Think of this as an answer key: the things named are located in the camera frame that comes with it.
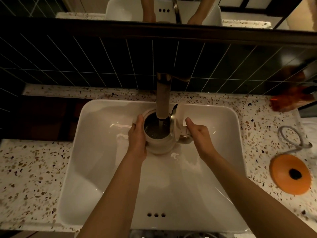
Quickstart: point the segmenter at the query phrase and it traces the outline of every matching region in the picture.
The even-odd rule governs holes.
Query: hand
[[[214,157],[217,154],[213,146],[208,128],[203,125],[196,125],[190,118],[186,118],[186,124],[189,131],[192,133],[194,144],[202,160]]]
[[[143,22],[156,22],[154,11],[143,11]]]
[[[127,154],[140,159],[142,162],[146,158],[146,148],[145,148],[145,133],[143,129],[144,118],[143,115],[138,115],[136,124],[132,124],[129,130],[129,147]]]
[[[195,13],[187,22],[189,25],[202,25],[204,17],[200,14]]]

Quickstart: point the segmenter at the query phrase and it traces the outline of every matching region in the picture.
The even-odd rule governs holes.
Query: sink
[[[198,9],[200,2],[177,1],[177,4],[182,23],[186,24]],[[171,0],[154,0],[154,12],[157,22],[176,23],[173,3]],[[141,0],[110,0],[108,2],[105,20],[142,21],[142,19],[143,10]],[[202,24],[208,26],[222,26],[221,11],[218,5],[214,5],[210,9]]]
[[[222,106],[184,106],[185,117],[207,126],[217,151],[245,175],[237,114]],[[85,104],[59,198],[62,224],[85,223],[127,151],[133,118],[155,107],[121,100]],[[148,152],[131,228],[241,233],[248,227],[192,142],[165,155]]]

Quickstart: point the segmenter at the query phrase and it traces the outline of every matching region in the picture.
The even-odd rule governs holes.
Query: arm
[[[187,24],[201,25],[204,19],[207,17],[210,8],[214,4],[215,0],[202,0],[195,14],[188,20]]]
[[[143,22],[156,22],[154,13],[154,0],[141,0],[143,9]]]
[[[143,116],[129,130],[129,148],[78,238],[128,237],[146,158]]]
[[[212,170],[257,238],[317,237],[317,233],[247,177],[238,173],[212,145],[207,127],[186,118],[199,156]]]

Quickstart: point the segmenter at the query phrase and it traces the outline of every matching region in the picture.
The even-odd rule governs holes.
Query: orange disc
[[[293,155],[280,155],[272,159],[270,173],[274,183],[292,195],[306,193],[312,182],[304,162]]]

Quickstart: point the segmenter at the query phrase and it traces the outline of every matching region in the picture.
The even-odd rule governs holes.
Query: speckled countertop
[[[153,92],[127,89],[27,85],[24,94],[155,101]],[[306,194],[293,196],[282,192],[275,186],[269,174],[271,158],[291,148],[279,140],[278,127],[290,125],[303,130],[297,110],[285,114],[273,112],[269,108],[267,96],[171,92],[171,102],[180,101],[234,109],[240,121],[248,177],[317,231],[317,169],[311,152],[302,150],[296,153],[309,167],[313,176],[311,189]],[[292,131],[286,133],[290,140],[298,141]],[[80,229],[79,226],[61,225],[57,216],[57,202],[72,146],[69,142],[2,141],[1,229],[72,232]]]

